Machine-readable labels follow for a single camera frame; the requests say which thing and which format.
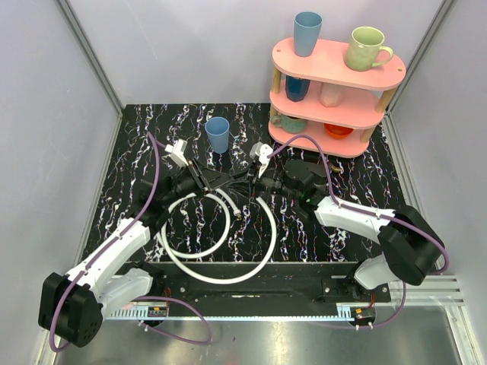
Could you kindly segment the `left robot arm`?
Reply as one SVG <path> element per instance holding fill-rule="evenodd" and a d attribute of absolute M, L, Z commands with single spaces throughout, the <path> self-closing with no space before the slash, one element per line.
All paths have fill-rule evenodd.
<path fill-rule="evenodd" d="M 38 324 L 67 343 L 82 348 L 94 339 L 103 321 L 136 300 L 159 301 L 164 271 L 129 258 L 148 243 L 170 217 L 169 207 L 188 195 L 213 192 L 232 181 L 191 160 L 179 173 L 142 181 L 138 196 L 119 226 L 83 262 L 43 282 Z"/>

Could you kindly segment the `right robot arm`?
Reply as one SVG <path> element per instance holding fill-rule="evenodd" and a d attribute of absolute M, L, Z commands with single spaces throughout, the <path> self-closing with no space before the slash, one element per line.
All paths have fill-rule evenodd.
<path fill-rule="evenodd" d="M 324 227 L 337 227 L 378 243 L 382 253 L 359 262 L 349 273 L 345 292 L 354 301 L 365 300 L 373 289 L 391 281 L 419 286 L 434 271 L 444 244 L 413 207 L 387 210 L 333 198 L 319 166 L 288 161 L 280 173 L 254 161 L 247 174 L 254 191 L 268 189 L 291 198 L 298 216 Z"/>

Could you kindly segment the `black spray gun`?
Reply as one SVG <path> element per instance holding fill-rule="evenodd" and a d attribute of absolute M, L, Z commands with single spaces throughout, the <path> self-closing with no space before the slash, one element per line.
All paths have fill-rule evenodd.
<path fill-rule="evenodd" d="M 327 168 L 330 172 L 334 172 L 334 173 L 341 173 L 342 172 L 342 168 L 341 167 L 338 167 L 336 166 L 335 164 L 333 163 L 330 163 L 328 162 L 327 164 Z"/>

